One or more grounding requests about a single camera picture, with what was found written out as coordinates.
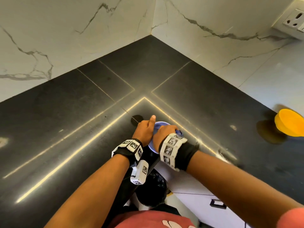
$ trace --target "blue bowl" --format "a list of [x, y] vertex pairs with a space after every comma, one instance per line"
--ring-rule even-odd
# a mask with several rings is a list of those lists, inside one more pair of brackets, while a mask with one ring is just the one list
[[[154, 130], [153, 130], [153, 135], [157, 133], [157, 131], [159, 130], [159, 128], [160, 128], [161, 126], [167, 126], [167, 125], [169, 125], [169, 123], [167, 123], [167, 122], [155, 122]], [[149, 148], [150, 148], [154, 153], [158, 153], [158, 152], [156, 152], [156, 150], [154, 149], [154, 146], [153, 146], [153, 138], [152, 138], [152, 140], [150, 141], [150, 143], [149, 143], [148, 146], [149, 146]]]

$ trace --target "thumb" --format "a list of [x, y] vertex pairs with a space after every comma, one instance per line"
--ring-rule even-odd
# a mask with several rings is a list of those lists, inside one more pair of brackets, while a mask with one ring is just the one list
[[148, 125], [148, 127], [152, 128], [152, 130], [154, 128], [155, 121], [156, 121], [156, 116], [152, 115], [151, 118], [150, 118], [150, 120], [149, 120], [149, 125]]

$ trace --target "cabinet handle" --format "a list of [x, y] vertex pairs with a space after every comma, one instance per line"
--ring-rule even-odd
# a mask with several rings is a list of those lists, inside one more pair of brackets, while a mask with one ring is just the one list
[[227, 206], [224, 203], [222, 205], [215, 204], [215, 202], [220, 202], [220, 201], [221, 200], [218, 200], [218, 199], [212, 199], [211, 202], [210, 202], [210, 206], [215, 207], [215, 208], [219, 208], [219, 209], [226, 209]]

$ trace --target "marble wall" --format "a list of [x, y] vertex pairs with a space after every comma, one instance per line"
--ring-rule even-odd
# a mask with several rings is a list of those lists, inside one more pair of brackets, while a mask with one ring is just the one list
[[0, 101], [149, 35], [154, 7], [155, 0], [1, 0]]
[[156, 0], [152, 35], [267, 107], [304, 114], [304, 44], [271, 29], [293, 0]]

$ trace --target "black countertop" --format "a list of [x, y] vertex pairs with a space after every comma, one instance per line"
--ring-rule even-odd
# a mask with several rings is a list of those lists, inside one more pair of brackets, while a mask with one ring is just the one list
[[[279, 134], [275, 112], [148, 36], [0, 103], [1, 227], [43, 227], [132, 136], [132, 117], [153, 114], [304, 203], [303, 138]], [[115, 206], [135, 190], [127, 177]]]

